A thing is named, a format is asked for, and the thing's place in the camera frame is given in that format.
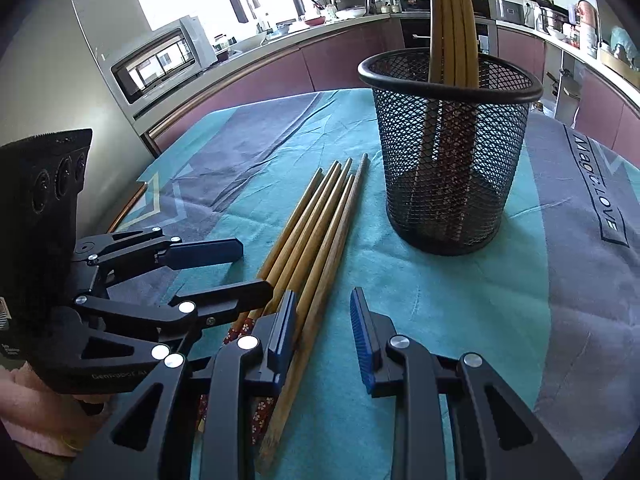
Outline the left hand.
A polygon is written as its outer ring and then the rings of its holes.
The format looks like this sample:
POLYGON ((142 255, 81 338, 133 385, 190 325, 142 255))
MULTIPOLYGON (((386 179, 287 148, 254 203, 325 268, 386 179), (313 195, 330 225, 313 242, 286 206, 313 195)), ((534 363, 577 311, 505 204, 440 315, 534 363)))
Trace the left hand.
POLYGON ((74 394, 82 411, 87 416, 98 416, 111 401, 111 394, 74 394))

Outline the pink sleeve forearm left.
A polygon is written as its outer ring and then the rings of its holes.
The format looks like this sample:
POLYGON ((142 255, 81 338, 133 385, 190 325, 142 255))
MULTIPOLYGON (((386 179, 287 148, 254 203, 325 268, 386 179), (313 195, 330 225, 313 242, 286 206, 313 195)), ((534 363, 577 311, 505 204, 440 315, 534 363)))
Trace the pink sleeve forearm left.
POLYGON ((111 413, 87 416, 72 394, 51 390, 28 363, 1 367, 1 421, 14 442, 54 456, 74 457, 111 413))

